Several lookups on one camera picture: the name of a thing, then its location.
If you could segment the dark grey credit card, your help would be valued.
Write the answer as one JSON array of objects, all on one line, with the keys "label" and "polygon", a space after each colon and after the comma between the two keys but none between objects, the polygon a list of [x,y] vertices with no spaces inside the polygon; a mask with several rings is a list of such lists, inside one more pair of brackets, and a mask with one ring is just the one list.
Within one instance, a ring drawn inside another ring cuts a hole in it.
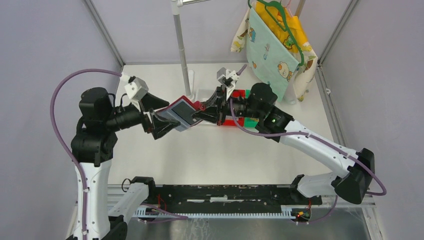
[{"label": "dark grey credit card", "polygon": [[197,110],[186,101],[182,100],[176,103],[171,111],[176,115],[179,121],[185,125],[191,126],[198,122],[197,118],[192,117],[192,114]]}]

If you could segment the red leather card holder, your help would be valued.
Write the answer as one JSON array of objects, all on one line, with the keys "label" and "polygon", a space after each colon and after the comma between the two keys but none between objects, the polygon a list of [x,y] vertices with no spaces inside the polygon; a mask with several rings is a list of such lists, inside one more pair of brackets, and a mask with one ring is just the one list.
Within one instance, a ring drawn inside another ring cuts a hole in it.
[{"label": "red leather card holder", "polygon": [[180,122],[180,125],[177,126],[175,130],[183,132],[203,121],[200,118],[193,117],[193,114],[197,110],[198,108],[194,103],[183,95],[169,106],[158,110],[156,113],[161,117]]}]

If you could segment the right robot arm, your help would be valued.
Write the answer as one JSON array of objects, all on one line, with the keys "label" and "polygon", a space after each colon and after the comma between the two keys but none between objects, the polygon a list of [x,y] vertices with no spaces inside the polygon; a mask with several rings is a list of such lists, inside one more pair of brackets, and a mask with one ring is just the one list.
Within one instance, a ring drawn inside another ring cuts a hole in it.
[{"label": "right robot arm", "polygon": [[321,195],[337,195],[343,200],[359,205],[369,186],[376,179],[375,155],[363,148],[360,151],[336,144],[311,131],[290,114],[275,106],[277,95],[266,83],[254,84],[247,97],[223,86],[205,102],[193,117],[222,125],[231,116],[235,124],[238,118],[257,119],[254,135],[293,147],[330,169],[330,173],[298,175],[289,189],[289,199],[302,204],[308,198]]}]

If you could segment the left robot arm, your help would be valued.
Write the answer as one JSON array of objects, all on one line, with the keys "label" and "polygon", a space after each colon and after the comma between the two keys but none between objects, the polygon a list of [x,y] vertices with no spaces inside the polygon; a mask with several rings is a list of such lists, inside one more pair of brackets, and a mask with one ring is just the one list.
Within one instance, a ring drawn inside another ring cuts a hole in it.
[{"label": "left robot arm", "polygon": [[113,208],[108,208],[108,179],[112,166],[117,132],[141,125],[143,130],[159,139],[178,127],[177,120],[159,116],[156,109],[168,106],[152,94],[145,95],[150,106],[148,114],[129,104],[118,111],[105,88],[94,87],[82,93],[82,113],[71,141],[71,156],[76,161],[78,180],[77,224],[73,240],[124,240],[128,224],[139,205],[153,203],[157,198],[152,177],[136,176],[129,189]]}]

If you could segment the red plastic bin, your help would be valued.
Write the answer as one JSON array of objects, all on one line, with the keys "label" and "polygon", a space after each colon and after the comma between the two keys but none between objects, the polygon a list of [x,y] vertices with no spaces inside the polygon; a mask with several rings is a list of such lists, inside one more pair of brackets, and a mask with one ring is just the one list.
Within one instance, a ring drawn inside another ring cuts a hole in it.
[{"label": "red plastic bin", "polygon": [[[231,94],[231,96],[234,97],[234,98],[241,98],[243,100],[244,97],[246,96],[246,91],[245,90],[238,90],[238,89],[236,89],[236,90],[233,91],[233,93]],[[235,119],[236,119],[236,122],[240,126],[242,126],[242,127],[245,126],[245,118],[244,117],[236,116]],[[222,123],[222,125],[223,126],[226,126],[226,127],[236,127],[237,126],[236,125],[236,122],[233,120],[233,118],[232,118],[231,115],[227,115],[225,117],[225,120]]]}]

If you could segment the white stand base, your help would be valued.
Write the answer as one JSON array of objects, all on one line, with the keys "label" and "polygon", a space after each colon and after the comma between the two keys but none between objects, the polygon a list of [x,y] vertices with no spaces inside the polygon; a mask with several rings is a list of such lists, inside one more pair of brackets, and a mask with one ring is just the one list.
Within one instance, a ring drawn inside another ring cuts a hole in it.
[{"label": "white stand base", "polygon": [[185,69],[183,73],[184,79],[184,88],[185,88],[185,96],[190,100],[195,99],[194,93],[194,80],[195,80],[195,72],[193,70]]}]

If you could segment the green plastic bin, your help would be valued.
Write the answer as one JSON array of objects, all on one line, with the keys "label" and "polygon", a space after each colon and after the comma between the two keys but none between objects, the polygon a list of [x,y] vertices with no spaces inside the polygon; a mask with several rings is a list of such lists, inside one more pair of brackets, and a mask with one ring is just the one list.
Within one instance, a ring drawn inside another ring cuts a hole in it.
[{"label": "green plastic bin", "polygon": [[245,117],[244,118],[244,128],[255,128],[259,120],[257,118]]}]

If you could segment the mint cartoon cloth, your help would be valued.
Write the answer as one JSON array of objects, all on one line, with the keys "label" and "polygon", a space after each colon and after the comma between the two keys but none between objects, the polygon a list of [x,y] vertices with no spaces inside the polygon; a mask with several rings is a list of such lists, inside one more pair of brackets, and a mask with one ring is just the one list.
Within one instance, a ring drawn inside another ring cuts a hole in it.
[{"label": "mint cartoon cloth", "polygon": [[256,77],[269,84],[282,101],[299,62],[278,40],[257,12],[248,16],[246,56]]}]

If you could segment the cream cartoon cloth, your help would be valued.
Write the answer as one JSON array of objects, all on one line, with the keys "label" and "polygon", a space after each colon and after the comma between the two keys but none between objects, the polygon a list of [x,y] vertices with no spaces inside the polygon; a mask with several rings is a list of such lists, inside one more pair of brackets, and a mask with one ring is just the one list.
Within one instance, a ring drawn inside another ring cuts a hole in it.
[{"label": "cream cartoon cloth", "polygon": [[[242,50],[246,51],[246,40],[247,38],[247,27],[248,27],[248,14],[249,10],[244,15],[243,20],[232,40],[230,47],[231,52],[240,53]],[[303,101],[306,93],[310,91],[310,85],[313,81],[314,69],[317,66],[318,57],[314,50],[312,49],[307,54],[308,61],[305,66],[297,66],[294,71],[294,76],[289,81],[287,90],[283,96],[283,100],[286,100],[289,103],[294,103],[296,101]]]}]

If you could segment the green clothes hanger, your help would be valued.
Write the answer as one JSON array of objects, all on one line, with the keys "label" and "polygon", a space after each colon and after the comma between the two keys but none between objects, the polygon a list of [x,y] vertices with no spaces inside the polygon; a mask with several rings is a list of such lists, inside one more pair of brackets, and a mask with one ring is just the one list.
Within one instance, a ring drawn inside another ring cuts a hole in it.
[{"label": "green clothes hanger", "polygon": [[311,51],[300,20],[278,1],[249,0],[246,56],[253,68],[306,65]]}]

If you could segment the silver stand pole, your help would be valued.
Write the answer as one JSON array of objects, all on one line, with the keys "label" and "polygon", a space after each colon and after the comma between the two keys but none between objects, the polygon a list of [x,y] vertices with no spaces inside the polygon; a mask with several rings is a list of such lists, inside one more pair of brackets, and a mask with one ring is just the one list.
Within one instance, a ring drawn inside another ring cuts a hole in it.
[{"label": "silver stand pole", "polygon": [[172,15],[173,15],[173,20],[174,20],[175,33],[176,33],[176,39],[177,39],[177,44],[178,44],[178,52],[179,52],[179,58],[180,58],[180,65],[181,65],[182,76],[183,76],[185,69],[188,69],[186,53],[185,53],[185,45],[184,45],[184,39],[183,39],[181,17],[180,17],[180,7],[183,6],[183,1],[182,0],[171,0],[170,4],[171,4],[171,10],[172,10]]}]

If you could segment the yellow garment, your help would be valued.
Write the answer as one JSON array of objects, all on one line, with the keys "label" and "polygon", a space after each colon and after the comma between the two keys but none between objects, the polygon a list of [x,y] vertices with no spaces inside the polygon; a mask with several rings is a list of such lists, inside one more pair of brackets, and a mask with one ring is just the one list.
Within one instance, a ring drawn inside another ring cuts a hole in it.
[{"label": "yellow garment", "polygon": [[254,9],[289,52],[298,54],[299,51],[310,52],[313,49],[299,18],[280,2],[271,5],[270,2],[258,0]]}]

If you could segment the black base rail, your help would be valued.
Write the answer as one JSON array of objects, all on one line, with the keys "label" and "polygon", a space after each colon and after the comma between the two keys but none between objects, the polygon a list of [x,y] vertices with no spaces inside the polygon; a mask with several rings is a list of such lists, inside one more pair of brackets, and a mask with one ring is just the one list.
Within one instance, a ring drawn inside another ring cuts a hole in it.
[{"label": "black base rail", "polygon": [[321,205],[289,185],[156,185],[145,203],[175,214],[280,213],[282,206]]}]

